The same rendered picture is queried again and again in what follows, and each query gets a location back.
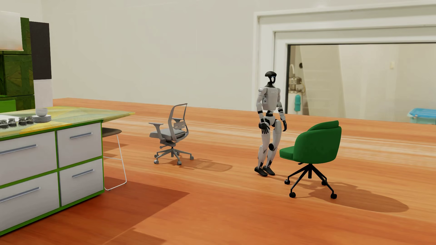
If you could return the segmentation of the white left robot leg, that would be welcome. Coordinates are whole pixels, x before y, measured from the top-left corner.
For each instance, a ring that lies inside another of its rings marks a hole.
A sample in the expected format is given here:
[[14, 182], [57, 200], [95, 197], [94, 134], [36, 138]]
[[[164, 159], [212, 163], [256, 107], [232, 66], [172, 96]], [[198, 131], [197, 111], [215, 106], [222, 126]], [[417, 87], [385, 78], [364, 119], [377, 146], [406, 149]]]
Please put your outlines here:
[[275, 120], [275, 122], [272, 126], [274, 126], [274, 130], [271, 131], [273, 134], [273, 140], [272, 140], [272, 143], [269, 144], [269, 149], [268, 149], [268, 154], [267, 154], [268, 163], [266, 163], [263, 166], [263, 170], [265, 170], [265, 172], [268, 175], [273, 176], [273, 175], [275, 175], [275, 173], [271, 169], [270, 165], [275, 158], [275, 155], [276, 155], [279, 143], [280, 143], [282, 124], [279, 120]]

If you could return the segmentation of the white robot leg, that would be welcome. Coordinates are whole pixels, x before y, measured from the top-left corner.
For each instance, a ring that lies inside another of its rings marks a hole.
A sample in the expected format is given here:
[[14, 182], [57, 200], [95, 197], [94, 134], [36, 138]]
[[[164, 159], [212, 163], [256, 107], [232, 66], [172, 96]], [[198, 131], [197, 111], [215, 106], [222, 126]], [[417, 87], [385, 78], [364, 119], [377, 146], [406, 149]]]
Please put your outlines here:
[[265, 172], [265, 170], [262, 169], [262, 166], [265, 161], [267, 151], [269, 149], [269, 144], [270, 144], [270, 132], [269, 134], [262, 134], [262, 145], [260, 145], [258, 151], [258, 166], [255, 168], [255, 172], [257, 172], [261, 176], [268, 175]]
[[266, 163], [263, 166], [263, 170], [265, 170], [265, 172], [268, 175], [273, 176], [273, 175], [275, 175], [275, 173], [271, 169], [270, 165], [275, 158], [275, 155], [276, 155], [279, 143], [280, 143], [282, 124], [279, 120], [275, 120], [275, 122], [272, 126], [274, 126], [274, 130], [271, 131], [273, 134], [273, 140], [272, 140], [272, 143], [269, 144], [269, 149], [268, 149], [268, 154], [267, 154], [268, 163]]

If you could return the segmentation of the white right robot leg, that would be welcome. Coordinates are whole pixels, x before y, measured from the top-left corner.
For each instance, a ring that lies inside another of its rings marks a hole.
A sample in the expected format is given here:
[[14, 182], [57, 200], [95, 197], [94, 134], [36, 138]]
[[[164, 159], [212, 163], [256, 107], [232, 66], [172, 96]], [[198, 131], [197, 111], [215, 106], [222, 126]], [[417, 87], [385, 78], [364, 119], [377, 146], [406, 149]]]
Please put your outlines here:
[[269, 144], [270, 144], [270, 132], [269, 134], [262, 134], [262, 145], [260, 145], [258, 151], [258, 166], [255, 168], [255, 172], [257, 172], [261, 176], [268, 175], [265, 172], [265, 170], [262, 169], [262, 166], [265, 161], [267, 151], [269, 149]]

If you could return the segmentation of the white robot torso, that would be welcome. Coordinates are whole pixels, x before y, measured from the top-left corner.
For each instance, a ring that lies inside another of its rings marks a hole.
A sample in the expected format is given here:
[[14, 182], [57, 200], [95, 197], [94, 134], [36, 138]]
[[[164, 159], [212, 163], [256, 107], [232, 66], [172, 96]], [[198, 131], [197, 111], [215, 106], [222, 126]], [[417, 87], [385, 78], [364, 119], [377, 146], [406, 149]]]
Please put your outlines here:
[[262, 101], [263, 110], [267, 110], [265, 117], [273, 116], [272, 111], [277, 109], [277, 88], [265, 87], [267, 92], [265, 93]]

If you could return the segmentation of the green upholstered swivel chair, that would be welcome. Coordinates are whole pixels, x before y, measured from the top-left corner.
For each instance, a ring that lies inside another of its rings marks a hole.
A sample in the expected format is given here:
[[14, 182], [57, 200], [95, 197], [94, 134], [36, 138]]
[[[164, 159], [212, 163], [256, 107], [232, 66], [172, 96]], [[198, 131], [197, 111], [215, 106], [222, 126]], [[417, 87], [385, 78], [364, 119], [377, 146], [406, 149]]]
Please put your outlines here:
[[341, 132], [338, 120], [319, 123], [300, 134], [296, 138], [294, 146], [280, 149], [281, 158], [299, 164], [306, 164], [303, 168], [289, 175], [284, 183], [289, 185], [290, 177], [301, 172], [302, 174], [291, 187], [293, 189], [305, 174], [308, 174], [308, 178], [311, 179], [312, 174], [315, 173], [321, 179], [322, 185], [328, 186], [331, 190], [330, 197], [336, 199], [337, 195], [327, 182], [326, 176], [314, 165], [328, 163], [336, 158], [341, 141]]

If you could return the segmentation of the metal tank with pipe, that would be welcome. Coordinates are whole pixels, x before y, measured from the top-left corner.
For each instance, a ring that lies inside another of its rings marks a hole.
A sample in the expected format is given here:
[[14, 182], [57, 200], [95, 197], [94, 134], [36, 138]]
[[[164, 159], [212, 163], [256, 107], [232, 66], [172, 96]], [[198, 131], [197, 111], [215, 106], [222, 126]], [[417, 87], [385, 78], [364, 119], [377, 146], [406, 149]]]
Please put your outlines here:
[[293, 64], [290, 64], [290, 75], [288, 79], [288, 94], [287, 94], [287, 112], [288, 114], [296, 114], [294, 111], [294, 98], [297, 93], [301, 95], [301, 114], [303, 114], [303, 96], [304, 96], [304, 85], [302, 84], [302, 78], [295, 74], [295, 68]]

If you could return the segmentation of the grey mesh office chair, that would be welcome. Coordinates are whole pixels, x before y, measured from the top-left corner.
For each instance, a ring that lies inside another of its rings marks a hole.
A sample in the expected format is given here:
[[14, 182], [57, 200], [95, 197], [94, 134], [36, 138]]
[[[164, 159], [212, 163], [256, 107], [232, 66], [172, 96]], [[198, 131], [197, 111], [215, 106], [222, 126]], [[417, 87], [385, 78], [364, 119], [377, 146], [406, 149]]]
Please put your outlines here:
[[[185, 106], [182, 118], [174, 118], [173, 117], [174, 110], [178, 106]], [[150, 133], [150, 137], [157, 138], [160, 140], [160, 144], [162, 144], [162, 146], [160, 146], [160, 148], [171, 147], [170, 149], [156, 152], [156, 154], [154, 155], [154, 157], [155, 157], [154, 163], [155, 164], [159, 164], [158, 159], [160, 157], [168, 154], [168, 153], [171, 153], [171, 157], [175, 156], [178, 159], [177, 165], [182, 164], [182, 162], [179, 158], [180, 153], [189, 154], [190, 160], [194, 159], [194, 157], [191, 153], [177, 150], [174, 148], [176, 146], [177, 142], [183, 140], [189, 134], [189, 130], [188, 130], [188, 127], [186, 125], [186, 121], [184, 119], [186, 109], [187, 109], [187, 103], [175, 105], [171, 109], [171, 112], [169, 114], [169, 118], [167, 121], [168, 128], [166, 128], [166, 129], [160, 128], [160, 126], [163, 125], [162, 123], [153, 123], [153, 122], [149, 123], [149, 124], [154, 125], [156, 128], [155, 131]]]

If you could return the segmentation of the blue plastic storage bin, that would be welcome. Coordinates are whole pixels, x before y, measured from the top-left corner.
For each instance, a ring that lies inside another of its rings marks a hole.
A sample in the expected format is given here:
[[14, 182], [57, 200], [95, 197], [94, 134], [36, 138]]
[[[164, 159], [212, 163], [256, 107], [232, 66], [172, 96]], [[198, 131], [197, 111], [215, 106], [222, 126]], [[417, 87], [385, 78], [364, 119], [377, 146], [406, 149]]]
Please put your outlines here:
[[436, 109], [415, 108], [407, 116], [410, 123], [436, 125]]

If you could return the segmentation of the small white island drawer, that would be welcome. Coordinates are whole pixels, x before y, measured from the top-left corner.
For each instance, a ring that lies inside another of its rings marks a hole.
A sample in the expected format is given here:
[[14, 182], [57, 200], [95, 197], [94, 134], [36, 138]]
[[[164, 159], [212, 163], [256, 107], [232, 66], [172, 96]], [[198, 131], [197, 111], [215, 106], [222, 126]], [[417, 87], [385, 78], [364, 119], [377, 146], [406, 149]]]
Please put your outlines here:
[[59, 172], [62, 206], [104, 189], [102, 159]]
[[101, 123], [58, 130], [57, 146], [60, 168], [101, 156]]

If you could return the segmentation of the green white kitchen island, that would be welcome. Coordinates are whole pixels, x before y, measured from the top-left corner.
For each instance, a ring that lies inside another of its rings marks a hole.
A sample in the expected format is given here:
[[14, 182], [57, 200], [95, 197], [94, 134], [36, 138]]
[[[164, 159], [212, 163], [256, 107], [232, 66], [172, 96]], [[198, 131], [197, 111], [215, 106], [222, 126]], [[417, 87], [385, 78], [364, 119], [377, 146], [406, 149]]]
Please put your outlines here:
[[0, 236], [104, 193], [102, 124], [134, 114], [35, 111], [0, 113]]

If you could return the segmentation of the black white tall panel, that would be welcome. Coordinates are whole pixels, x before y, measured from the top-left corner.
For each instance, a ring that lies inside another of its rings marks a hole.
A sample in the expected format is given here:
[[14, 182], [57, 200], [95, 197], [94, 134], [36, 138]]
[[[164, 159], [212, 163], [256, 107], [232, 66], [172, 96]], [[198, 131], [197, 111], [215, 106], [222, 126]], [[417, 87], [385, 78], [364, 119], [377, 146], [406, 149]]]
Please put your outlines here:
[[53, 106], [49, 23], [30, 22], [35, 107]]

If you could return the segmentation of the wide white island drawer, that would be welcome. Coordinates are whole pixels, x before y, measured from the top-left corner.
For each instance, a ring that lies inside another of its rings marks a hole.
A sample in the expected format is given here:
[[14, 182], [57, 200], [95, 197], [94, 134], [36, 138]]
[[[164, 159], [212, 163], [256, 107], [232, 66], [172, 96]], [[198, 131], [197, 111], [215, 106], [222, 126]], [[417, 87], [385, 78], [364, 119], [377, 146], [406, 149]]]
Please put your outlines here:
[[57, 173], [0, 189], [0, 231], [60, 207]]
[[57, 168], [55, 132], [0, 141], [0, 185]]

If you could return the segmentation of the white lamp shade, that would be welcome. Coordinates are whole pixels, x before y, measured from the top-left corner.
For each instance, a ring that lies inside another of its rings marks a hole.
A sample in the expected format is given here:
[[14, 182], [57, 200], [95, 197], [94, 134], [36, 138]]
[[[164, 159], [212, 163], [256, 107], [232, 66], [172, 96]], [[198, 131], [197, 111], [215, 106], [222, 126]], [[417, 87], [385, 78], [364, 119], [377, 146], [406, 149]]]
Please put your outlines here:
[[0, 11], [0, 51], [23, 51], [20, 14]]

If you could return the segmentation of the white door frame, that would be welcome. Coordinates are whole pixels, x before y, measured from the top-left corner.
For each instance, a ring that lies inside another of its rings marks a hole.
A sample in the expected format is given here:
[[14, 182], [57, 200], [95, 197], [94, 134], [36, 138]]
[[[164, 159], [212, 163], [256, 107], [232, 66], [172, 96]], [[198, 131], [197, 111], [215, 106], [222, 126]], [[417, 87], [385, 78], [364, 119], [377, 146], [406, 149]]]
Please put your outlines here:
[[290, 64], [303, 115], [408, 122], [436, 109], [436, 0], [255, 13], [254, 85], [275, 71], [287, 112]]

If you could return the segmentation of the green wall cabinet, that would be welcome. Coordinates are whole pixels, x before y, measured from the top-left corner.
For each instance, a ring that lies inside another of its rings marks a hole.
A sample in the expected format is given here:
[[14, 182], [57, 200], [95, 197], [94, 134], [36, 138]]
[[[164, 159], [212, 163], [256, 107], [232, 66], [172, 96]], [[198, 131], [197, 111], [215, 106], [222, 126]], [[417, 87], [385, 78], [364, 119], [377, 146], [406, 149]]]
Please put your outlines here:
[[0, 113], [35, 109], [30, 21], [21, 17], [23, 51], [0, 51]]

